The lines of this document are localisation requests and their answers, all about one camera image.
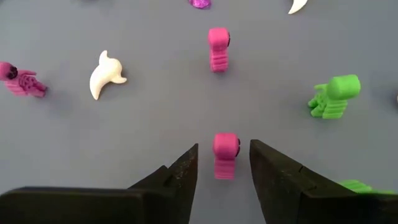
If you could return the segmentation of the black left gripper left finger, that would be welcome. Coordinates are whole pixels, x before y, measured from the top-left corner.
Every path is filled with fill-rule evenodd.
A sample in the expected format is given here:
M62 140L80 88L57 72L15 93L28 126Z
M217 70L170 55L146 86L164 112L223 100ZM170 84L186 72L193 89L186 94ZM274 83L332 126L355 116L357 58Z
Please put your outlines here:
M1 194L1 223L188 223L198 175L198 145L170 167L127 189L21 187Z

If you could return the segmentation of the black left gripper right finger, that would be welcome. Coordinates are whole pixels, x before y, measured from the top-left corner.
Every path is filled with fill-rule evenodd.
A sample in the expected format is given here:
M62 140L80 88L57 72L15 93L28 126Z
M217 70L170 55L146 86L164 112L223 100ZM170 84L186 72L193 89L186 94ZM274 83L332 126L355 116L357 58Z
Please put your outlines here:
M397 224L395 192L334 182L256 139L249 157L267 224Z

